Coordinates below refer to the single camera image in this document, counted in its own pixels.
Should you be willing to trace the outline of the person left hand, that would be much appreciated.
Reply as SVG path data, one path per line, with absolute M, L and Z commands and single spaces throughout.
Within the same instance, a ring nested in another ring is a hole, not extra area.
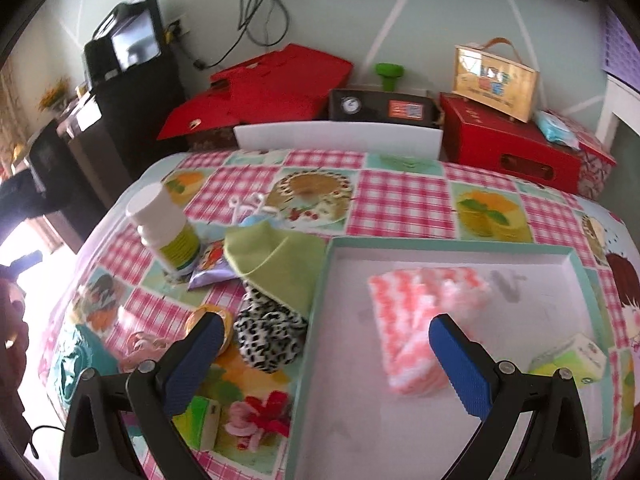
M 23 453 L 30 438 L 24 405 L 18 395 L 26 370 L 29 347 L 24 321 L 24 294 L 17 284 L 1 280 L 1 428 Z

